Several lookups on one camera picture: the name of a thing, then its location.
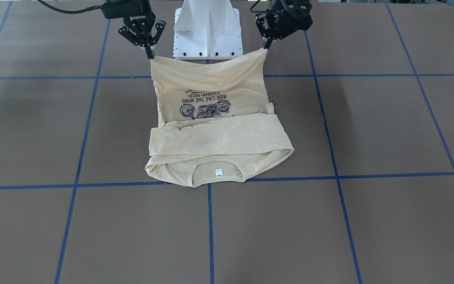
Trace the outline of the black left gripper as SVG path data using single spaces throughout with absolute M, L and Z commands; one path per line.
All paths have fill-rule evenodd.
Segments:
M 259 0 L 251 6 L 255 24 L 263 38 L 263 49 L 268 50 L 276 39 L 284 39 L 298 30 L 307 31 L 313 24 L 309 0 L 271 0 L 268 8 L 257 10 Z

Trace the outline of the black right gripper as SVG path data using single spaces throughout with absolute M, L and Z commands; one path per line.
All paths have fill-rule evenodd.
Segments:
M 148 59 L 155 58 L 155 45 L 164 32 L 166 22 L 158 20 L 149 0 L 107 0 L 102 5 L 106 19 L 123 19 L 119 34 L 135 46 L 143 47 Z

